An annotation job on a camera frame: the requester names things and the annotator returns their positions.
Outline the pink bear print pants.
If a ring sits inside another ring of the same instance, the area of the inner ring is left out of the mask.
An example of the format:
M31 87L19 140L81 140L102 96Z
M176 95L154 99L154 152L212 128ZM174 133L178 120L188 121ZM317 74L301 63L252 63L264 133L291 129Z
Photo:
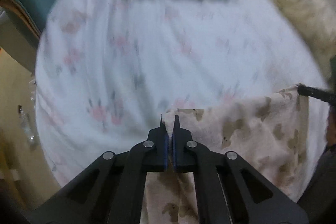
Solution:
M326 146L329 105L300 96L295 86L269 96L235 99L206 109L172 109L174 118L211 151L235 151L291 200L298 201ZM192 174L149 173L141 223L197 223Z

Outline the cream quilted blanket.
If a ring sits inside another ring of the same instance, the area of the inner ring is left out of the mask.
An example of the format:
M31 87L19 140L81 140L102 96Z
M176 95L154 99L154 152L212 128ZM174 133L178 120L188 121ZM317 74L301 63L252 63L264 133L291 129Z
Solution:
M335 11L326 0L272 0L309 46L323 76L335 56Z

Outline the white floral bed sheet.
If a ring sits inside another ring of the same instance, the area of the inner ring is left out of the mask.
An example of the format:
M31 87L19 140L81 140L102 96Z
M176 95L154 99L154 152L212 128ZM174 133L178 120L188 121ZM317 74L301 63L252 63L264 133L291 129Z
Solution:
M172 109L326 83L270 0L56 0L35 69L46 161L65 186Z

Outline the plastic bottle on floor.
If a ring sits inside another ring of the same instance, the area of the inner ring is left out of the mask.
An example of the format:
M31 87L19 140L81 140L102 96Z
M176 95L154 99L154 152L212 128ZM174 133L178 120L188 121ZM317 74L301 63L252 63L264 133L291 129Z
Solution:
M37 138L30 120L30 116L27 112L23 110L22 105L18 105L18 116L20 121L20 127L26 136L27 143L30 147L35 147L37 145Z

